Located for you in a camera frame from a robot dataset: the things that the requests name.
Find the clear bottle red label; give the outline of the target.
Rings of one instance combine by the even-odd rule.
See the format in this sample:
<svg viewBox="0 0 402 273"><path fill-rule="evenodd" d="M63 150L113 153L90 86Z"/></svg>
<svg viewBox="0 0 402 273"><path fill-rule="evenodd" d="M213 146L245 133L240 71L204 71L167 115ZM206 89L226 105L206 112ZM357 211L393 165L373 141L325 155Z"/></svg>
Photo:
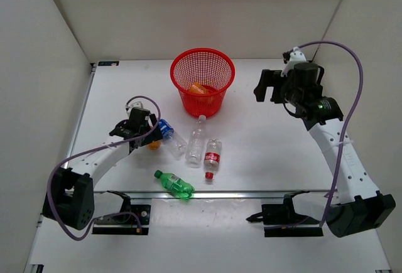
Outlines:
<svg viewBox="0 0 402 273"><path fill-rule="evenodd" d="M220 166L222 142L219 139L209 139L204 156L205 179L212 181Z"/></svg>

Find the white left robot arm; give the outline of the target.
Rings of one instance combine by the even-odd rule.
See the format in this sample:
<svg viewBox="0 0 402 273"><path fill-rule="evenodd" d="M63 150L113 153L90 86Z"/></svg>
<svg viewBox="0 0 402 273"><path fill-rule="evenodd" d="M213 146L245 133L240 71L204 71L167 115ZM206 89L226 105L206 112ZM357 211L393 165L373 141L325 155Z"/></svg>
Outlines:
<svg viewBox="0 0 402 273"><path fill-rule="evenodd" d="M100 217L128 221L132 214L128 195L116 190L95 194L95 186L120 160L162 138L160 118L160 114L134 107L101 147L78 154L80 160L71 167L58 167L48 180L43 216L76 230Z"/></svg>

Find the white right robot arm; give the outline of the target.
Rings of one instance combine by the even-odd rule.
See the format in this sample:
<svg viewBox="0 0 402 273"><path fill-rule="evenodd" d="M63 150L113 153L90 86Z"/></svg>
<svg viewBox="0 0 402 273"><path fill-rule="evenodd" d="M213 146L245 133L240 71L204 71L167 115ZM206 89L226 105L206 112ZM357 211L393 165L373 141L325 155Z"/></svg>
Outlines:
<svg viewBox="0 0 402 273"><path fill-rule="evenodd" d="M270 101L295 110L320 148L332 173L334 184L327 196L309 191L286 194L276 211L263 213L267 225L286 228L301 223L324 222L338 238L380 227L396 206L392 195L384 195L363 167L350 137L347 122L332 97L323 95L324 69L315 63L297 63L287 72L263 70L254 89L257 102L264 102L267 88Z"/></svg>

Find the clear bottle blue label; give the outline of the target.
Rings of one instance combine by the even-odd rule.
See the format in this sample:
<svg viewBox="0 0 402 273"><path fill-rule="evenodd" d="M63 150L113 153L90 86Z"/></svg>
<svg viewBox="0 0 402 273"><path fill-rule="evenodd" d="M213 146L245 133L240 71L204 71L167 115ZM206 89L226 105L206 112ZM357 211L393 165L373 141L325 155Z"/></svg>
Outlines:
<svg viewBox="0 0 402 273"><path fill-rule="evenodd" d="M167 146L175 158L179 159L187 151L187 142L166 120L160 119L159 127L163 137L163 144Z"/></svg>

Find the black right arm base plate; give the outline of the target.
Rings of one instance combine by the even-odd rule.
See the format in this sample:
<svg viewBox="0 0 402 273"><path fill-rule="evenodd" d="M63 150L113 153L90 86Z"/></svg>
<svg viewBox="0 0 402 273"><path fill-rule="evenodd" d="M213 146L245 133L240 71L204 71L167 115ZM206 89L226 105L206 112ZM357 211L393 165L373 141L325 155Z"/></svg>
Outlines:
<svg viewBox="0 0 402 273"><path fill-rule="evenodd" d="M246 221L262 222L266 238L323 237L318 220L295 212L293 198L307 193L309 191L296 191L285 194L282 204L263 204L262 211L247 217Z"/></svg>

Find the crushed orange plastic bottle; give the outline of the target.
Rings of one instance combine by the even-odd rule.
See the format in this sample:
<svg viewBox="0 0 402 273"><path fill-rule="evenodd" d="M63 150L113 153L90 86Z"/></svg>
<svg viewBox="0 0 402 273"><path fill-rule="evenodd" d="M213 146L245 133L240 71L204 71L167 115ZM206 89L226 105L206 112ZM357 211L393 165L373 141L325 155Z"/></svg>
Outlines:
<svg viewBox="0 0 402 273"><path fill-rule="evenodd" d="M214 94L216 92L216 89L209 85L202 85L199 82L194 82L193 84L191 84L187 92L195 95L210 95Z"/></svg>

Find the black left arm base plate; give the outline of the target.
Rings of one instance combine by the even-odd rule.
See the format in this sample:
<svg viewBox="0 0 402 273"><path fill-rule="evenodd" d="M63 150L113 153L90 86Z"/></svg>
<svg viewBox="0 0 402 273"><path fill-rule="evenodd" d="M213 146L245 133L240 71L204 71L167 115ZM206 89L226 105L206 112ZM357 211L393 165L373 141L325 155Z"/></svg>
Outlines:
<svg viewBox="0 0 402 273"><path fill-rule="evenodd" d="M148 235L150 202L132 202L119 191L107 191L95 197L94 235Z"/></svg>

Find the orange juice bottle yellow cap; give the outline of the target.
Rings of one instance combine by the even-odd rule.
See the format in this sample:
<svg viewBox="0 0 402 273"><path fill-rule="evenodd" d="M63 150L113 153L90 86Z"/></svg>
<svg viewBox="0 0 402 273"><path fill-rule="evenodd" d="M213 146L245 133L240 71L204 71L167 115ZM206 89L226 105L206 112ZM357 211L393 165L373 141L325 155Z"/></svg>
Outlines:
<svg viewBox="0 0 402 273"><path fill-rule="evenodd" d="M148 149L151 150L151 151L155 151L155 150L159 149L160 146L161 146L161 141L160 140L151 142L151 143L149 143L147 145Z"/></svg>

